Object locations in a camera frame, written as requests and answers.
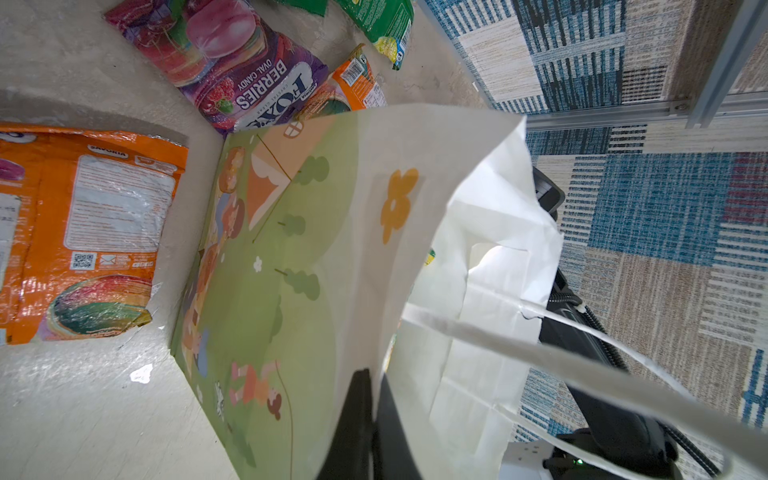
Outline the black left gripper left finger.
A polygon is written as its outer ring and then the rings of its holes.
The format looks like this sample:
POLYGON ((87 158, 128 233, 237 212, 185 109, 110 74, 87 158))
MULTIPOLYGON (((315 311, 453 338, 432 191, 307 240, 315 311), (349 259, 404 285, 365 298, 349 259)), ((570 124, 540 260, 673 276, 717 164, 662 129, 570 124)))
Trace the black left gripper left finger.
POLYGON ((365 480, 373 439, 373 396, 368 369, 353 373, 318 480, 365 480))

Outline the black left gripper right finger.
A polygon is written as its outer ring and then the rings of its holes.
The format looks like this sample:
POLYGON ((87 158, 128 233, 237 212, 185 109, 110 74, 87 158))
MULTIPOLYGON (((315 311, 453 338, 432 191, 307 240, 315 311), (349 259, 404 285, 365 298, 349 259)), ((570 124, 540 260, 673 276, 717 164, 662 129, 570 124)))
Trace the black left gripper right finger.
POLYGON ((382 377, 373 434, 375 480, 421 480, 386 376, 382 377))

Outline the white paper bag with print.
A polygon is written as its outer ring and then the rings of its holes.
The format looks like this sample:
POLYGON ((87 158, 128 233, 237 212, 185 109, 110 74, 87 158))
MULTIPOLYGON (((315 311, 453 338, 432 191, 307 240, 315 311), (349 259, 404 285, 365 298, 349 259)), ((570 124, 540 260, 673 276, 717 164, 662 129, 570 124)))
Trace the white paper bag with print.
POLYGON ((495 479, 536 367, 767 468, 767 437, 538 341, 563 239, 539 205, 526 121, 411 104, 227 139, 179 365, 242 479, 317 479, 352 375, 383 376, 424 479, 495 479))

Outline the small orange snack bag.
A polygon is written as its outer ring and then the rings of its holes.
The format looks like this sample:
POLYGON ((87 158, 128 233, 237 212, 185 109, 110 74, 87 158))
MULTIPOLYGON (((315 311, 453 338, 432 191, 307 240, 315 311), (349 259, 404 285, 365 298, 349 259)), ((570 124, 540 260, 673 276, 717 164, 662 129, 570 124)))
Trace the small orange snack bag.
POLYGON ((304 121, 386 105, 384 92, 376 81, 365 46, 359 44, 314 92, 294 120, 304 121))

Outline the green snack bag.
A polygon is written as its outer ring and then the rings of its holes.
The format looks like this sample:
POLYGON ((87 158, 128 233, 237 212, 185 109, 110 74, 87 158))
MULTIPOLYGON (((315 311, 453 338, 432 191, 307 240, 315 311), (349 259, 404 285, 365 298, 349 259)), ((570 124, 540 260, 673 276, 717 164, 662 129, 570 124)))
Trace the green snack bag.
POLYGON ((409 0, 337 0, 377 52, 399 71, 408 52, 414 21, 409 0))
POLYGON ((327 0, 277 0, 277 2, 320 17, 325 16, 328 4, 327 0))

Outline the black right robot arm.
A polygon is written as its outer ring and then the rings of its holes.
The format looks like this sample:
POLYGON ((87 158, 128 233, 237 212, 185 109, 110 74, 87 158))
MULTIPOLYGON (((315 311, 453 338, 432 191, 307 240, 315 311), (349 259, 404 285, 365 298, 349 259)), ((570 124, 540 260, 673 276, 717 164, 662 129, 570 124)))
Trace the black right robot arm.
MULTIPOLYGON (((557 208, 564 202, 565 193, 535 167, 533 179, 539 205, 557 220, 557 208)), ((607 333, 591 309, 569 287, 559 268, 546 309, 579 325, 607 333)), ((542 320, 539 340, 629 372, 622 355, 613 345, 575 327, 556 322, 551 317, 542 320)), ((676 428, 620 409, 571 386, 567 388, 587 421, 587 427, 573 433, 558 434, 558 440, 652 479, 683 479, 676 466, 678 447, 682 447, 711 478, 721 473, 720 468, 676 428)), ((542 466, 552 479, 622 479, 558 447, 553 449, 548 459, 543 460, 542 466)))

